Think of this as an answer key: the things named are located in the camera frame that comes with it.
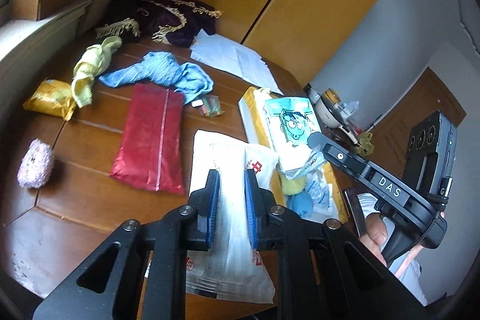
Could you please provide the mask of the person's right hand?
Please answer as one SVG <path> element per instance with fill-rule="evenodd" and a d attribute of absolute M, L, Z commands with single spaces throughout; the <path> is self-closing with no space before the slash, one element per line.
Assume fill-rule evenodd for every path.
<path fill-rule="evenodd" d="M 366 233 L 360 237 L 360 242 L 383 264 L 386 266 L 385 258 L 382 255 L 381 246 L 387 240 L 387 229 L 379 213 L 371 213 L 365 219 Z M 422 251 L 424 247 L 420 244 L 413 247 L 407 257 L 401 263 L 399 269 L 395 272 L 395 276 L 399 279 L 412 261 Z"/>

